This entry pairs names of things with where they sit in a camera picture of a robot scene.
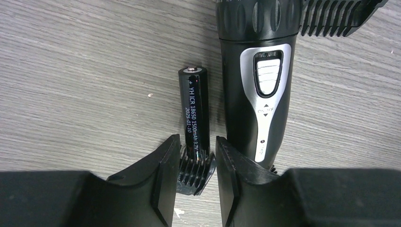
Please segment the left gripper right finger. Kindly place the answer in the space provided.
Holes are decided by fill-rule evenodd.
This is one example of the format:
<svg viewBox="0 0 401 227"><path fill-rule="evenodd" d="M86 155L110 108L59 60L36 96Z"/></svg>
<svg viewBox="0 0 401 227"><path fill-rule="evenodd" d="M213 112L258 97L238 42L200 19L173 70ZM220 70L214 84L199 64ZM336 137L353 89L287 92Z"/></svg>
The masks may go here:
<svg viewBox="0 0 401 227"><path fill-rule="evenodd" d="M277 175L216 138L225 227L398 227L401 173L378 168L291 168Z"/></svg>

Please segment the black comb guard near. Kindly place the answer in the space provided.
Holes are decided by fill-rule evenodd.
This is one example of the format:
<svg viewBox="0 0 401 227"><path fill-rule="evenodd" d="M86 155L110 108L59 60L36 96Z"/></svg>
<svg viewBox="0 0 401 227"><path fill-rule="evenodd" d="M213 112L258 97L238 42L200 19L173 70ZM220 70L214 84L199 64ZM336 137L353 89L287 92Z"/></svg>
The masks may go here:
<svg viewBox="0 0 401 227"><path fill-rule="evenodd" d="M206 159L195 160L187 155L185 147L182 146L176 192L183 195L201 195L215 170L216 159L213 152Z"/></svg>

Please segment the black 18650 battery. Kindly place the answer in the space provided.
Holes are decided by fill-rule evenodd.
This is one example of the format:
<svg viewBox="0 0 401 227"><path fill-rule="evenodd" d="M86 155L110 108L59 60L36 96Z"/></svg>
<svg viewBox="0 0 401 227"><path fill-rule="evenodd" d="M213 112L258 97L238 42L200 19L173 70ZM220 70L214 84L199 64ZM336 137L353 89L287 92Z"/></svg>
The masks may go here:
<svg viewBox="0 0 401 227"><path fill-rule="evenodd" d="M210 152L208 71L189 66L178 71L178 79L187 155L204 160Z"/></svg>

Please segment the black comb guard upper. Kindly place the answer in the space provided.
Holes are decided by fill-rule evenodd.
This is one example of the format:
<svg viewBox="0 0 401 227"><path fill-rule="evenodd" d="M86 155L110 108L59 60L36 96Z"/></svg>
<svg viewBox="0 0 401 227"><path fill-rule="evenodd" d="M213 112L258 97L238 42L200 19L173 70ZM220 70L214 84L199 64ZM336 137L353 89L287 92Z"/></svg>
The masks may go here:
<svg viewBox="0 0 401 227"><path fill-rule="evenodd" d="M357 31L388 0L305 0L302 36L347 37Z"/></svg>

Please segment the black comb guard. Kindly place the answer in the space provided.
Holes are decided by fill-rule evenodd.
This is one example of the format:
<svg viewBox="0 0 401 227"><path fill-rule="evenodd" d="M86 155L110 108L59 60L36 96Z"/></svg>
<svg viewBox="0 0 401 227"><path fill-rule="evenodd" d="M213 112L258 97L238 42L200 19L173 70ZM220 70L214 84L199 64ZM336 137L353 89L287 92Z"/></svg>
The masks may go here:
<svg viewBox="0 0 401 227"><path fill-rule="evenodd" d="M213 152L206 159L195 160L187 155L185 147L182 146L176 192L183 195L201 195L215 170L216 159Z"/></svg>
<svg viewBox="0 0 401 227"><path fill-rule="evenodd" d="M357 31L388 0L305 0L302 36L347 37Z"/></svg>

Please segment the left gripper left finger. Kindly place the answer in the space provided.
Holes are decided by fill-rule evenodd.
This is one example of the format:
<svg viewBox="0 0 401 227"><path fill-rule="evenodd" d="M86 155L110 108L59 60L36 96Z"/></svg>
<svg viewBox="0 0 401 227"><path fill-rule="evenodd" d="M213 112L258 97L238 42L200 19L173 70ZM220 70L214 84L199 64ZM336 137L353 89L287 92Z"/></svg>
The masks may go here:
<svg viewBox="0 0 401 227"><path fill-rule="evenodd" d="M89 171L0 174L3 227L169 227L174 214L180 137L106 180Z"/></svg>

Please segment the black silver hair clipper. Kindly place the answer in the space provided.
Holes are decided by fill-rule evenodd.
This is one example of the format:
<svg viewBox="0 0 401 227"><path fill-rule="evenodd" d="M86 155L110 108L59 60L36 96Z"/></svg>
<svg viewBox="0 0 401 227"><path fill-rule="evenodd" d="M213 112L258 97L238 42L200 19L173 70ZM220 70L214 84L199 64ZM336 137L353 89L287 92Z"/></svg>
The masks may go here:
<svg viewBox="0 0 401 227"><path fill-rule="evenodd" d="M286 127L302 0L218 0L227 140L266 169Z"/></svg>

